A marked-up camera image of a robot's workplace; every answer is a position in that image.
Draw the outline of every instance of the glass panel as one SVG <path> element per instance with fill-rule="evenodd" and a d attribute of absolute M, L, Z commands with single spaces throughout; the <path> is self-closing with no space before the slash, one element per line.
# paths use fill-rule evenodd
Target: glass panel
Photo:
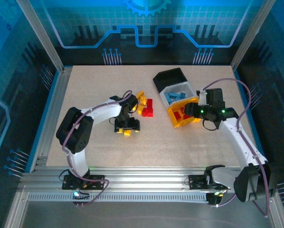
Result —
<path fill-rule="evenodd" d="M 0 227 L 26 167 L 55 72 L 16 1 L 0 1 Z"/>
<path fill-rule="evenodd" d="M 262 0 L 32 0 L 65 65 L 229 65 Z"/>
<path fill-rule="evenodd" d="M 251 113 L 264 153 L 277 166 L 284 197 L 284 0 L 273 5 L 238 73 L 252 89 Z"/>

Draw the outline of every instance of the metal floor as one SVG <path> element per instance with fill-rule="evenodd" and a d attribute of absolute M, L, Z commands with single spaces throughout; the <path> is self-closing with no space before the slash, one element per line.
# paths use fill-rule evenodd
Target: metal floor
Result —
<path fill-rule="evenodd" d="M 269 228 L 252 202 L 234 199 L 221 208 L 193 203 L 29 202 L 22 228 Z"/>

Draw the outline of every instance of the speckled tabletop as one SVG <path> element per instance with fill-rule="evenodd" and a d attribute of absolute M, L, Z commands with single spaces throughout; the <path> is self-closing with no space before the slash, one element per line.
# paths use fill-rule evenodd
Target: speckled tabletop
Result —
<path fill-rule="evenodd" d="M 108 121 L 94 126 L 86 147 L 89 166 L 239 166 L 229 142 L 219 131 L 207 131 L 201 122 L 173 127 L 152 79 L 158 72 L 176 67 L 182 69 L 195 90 L 220 78 L 234 78 L 230 66 L 74 66 L 56 130 L 71 107 L 93 107 L 113 95 L 122 96 L 129 89 L 134 94 L 144 90 L 147 98 L 153 99 L 154 117 L 134 113 L 134 117 L 140 120 L 141 131 L 132 132 L 129 137 L 115 134 Z M 243 111 L 235 82 L 223 81 L 214 87 L 222 88 L 227 107 L 233 107 L 238 114 Z M 245 116 L 242 125 L 252 138 Z M 67 165 L 65 153 L 54 137 L 47 166 Z"/>

